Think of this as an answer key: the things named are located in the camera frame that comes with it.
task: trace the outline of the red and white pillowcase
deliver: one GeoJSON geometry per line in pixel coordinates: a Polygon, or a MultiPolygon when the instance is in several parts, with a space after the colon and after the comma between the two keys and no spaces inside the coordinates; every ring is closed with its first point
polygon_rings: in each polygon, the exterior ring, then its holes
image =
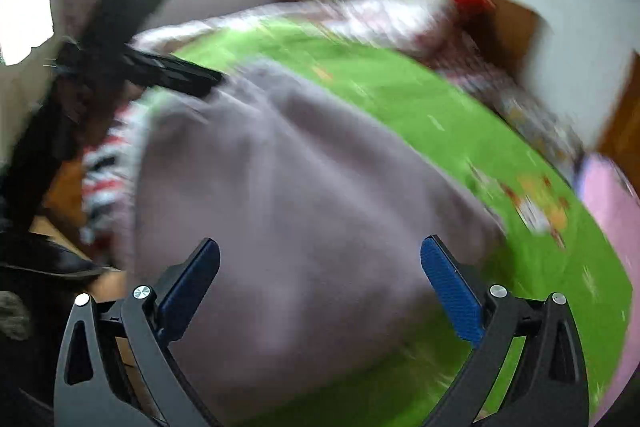
{"type": "Polygon", "coordinates": [[[129,102],[114,116],[105,140],[82,156],[82,211],[86,222],[81,240],[110,259],[116,215],[135,182],[148,129],[148,107],[129,102]]]}
{"type": "Polygon", "coordinates": [[[479,102],[495,108],[499,93],[514,82],[505,71],[484,60],[476,43],[462,29],[472,17],[494,10],[495,4],[492,0],[451,1],[456,7],[456,24],[441,45],[419,61],[479,102]]]}

